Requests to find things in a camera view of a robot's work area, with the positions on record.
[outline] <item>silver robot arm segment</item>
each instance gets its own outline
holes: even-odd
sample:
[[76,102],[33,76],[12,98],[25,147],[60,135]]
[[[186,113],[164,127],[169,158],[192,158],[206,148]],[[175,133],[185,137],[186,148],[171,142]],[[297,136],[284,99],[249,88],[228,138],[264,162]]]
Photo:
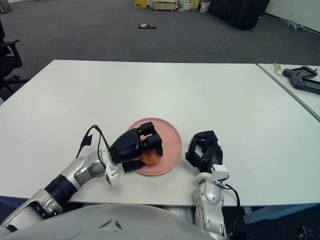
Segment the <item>silver robot arm segment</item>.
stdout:
[[198,185],[194,192],[195,225],[207,232],[215,240],[226,239],[225,221],[222,213],[224,195],[223,180],[229,172],[224,165],[213,164],[212,173],[201,172],[196,176]]
[[62,206],[92,178],[106,175],[113,185],[118,183],[118,166],[109,160],[108,151],[105,148],[100,150],[99,154],[106,169],[100,162],[97,151],[88,156],[76,158],[47,187],[40,189],[11,213],[1,226],[18,230],[56,216],[61,213]]

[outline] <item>orange fruit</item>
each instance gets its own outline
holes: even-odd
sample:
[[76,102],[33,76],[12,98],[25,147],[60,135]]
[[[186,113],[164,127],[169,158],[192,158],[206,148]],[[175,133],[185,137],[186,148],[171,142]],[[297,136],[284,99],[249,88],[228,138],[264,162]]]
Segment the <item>orange fruit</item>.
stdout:
[[156,150],[147,150],[142,153],[140,161],[145,164],[156,164],[160,160],[160,156],[157,154]]

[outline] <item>chair armrest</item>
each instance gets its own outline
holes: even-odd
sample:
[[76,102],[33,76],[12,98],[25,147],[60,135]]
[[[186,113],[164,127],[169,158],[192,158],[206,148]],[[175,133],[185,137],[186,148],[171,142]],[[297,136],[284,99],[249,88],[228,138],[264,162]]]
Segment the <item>chair armrest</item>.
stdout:
[[18,53],[18,50],[16,48],[16,43],[19,42],[19,40],[14,40],[14,41],[7,41],[3,44],[1,44],[1,48],[7,48],[7,47],[10,47],[11,50],[12,50],[12,53],[13,55],[15,56],[16,58],[16,62],[17,62],[17,65],[16,65],[16,68],[20,68],[22,66],[22,61],[21,61],[21,58],[20,58],[20,55]]
[[6,41],[3,44],[1,44],[1,48],[6,48],[6,47],[11,47],[12,45],[16,44],[19,42],[19,40],[14,40],[14,41]]

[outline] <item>white wall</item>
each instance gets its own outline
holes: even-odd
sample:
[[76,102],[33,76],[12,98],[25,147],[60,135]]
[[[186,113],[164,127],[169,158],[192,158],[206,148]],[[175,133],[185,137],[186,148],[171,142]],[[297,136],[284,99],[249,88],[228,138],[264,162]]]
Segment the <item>white wall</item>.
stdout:
[[320,0],[270,0],[265,12],[320,32]]

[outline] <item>gray carpet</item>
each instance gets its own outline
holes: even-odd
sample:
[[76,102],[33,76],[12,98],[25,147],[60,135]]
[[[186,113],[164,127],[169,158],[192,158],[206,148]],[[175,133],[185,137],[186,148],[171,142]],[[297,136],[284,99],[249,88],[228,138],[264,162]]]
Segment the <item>gray carpet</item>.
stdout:
[[[133,0],[49,0],[11,4],[1,14],[6,39],[19,39],[23,67],[32,78],[54,59],[320,65],[320,35],[293,31],[264,14],[252,31],[239,30],[210,13],[136,9]],[[138,29],[138,24],[157,29]],[[0,202],[0,220],[13,208]],[[223,210],[226,222],[235,209]],[[320,205],[277,220],[244,224],[249,240],[296,239],[304,225],[320,236]]]

